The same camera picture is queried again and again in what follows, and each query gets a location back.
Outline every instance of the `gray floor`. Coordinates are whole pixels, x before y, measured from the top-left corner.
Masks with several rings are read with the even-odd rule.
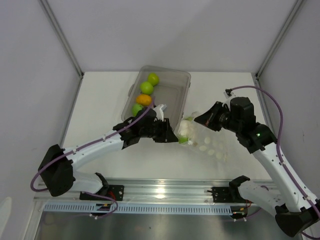
[[[47,212],[36,240],[290,240],[275,220],[260,211],[247,222],[228,216],[113,214],[94,220],[71,213]]]

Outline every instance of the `orange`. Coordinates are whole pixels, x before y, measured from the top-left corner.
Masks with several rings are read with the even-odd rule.
[[[146,94],[140,94],[136,97],[135,102],[141,104],[142,106],[149,106],[152,102],[152,98]]]

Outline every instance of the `black bracket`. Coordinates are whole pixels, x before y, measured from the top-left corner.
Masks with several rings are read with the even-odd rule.
[[[233,198],[227,186],[213,186],[207,192],[212,193],[214,203],[233,203]]]
[[[124,198],[125,194],[125,186],[124,185],[108,185],[108,187],[103,186],[96,195],[109,197],[117,202],[121,202]],[[86,194],[84,192],[80,193],[80,200],[87,200],[87,201],[105,201],[105,198],[102,197],[96,197],[91,196],[89,194]]]
[[[248,216],[248,209],[241,210],[239,206],[230,206],[232,215],[230,216],[233,219],[243,219]]]

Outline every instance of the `white wall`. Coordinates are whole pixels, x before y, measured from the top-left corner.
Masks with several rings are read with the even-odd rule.
[[[295,0],[49,0],[84,71],[257,72]]]
[[[282,148],[320,198],[320,1],[308,0],[262,74],[262,87],[282,106]],[[276,128],[279,113],[268,103]]]
[[[0,1],[0,32],[0,202],[13,199],[1,240],[18,240],[30,181],[62,135],[79,79],[36,0]]]

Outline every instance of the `white table surface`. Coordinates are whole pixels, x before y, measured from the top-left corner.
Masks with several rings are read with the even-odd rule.
[[[185,115],[207,111],[216,101],[225,101],[224,89],[253,85],[250,73],[190,72],[191,86]],[[121,122],[130,86],[138,72],[86,72],[64,140],[64,147],[81,145],[108,132]],[[235,91],[249,97],[257,121],[265,123],[254,89]],[[101,173],[106,178],[229,180],[241,175],[253,180],[270,180],[262,165],[242,147],[234,133],[226,134],[227,159],[216,160],[180,146],[178,143],[154,143],[144,138],[136,145],[111,152],[80,169]]]

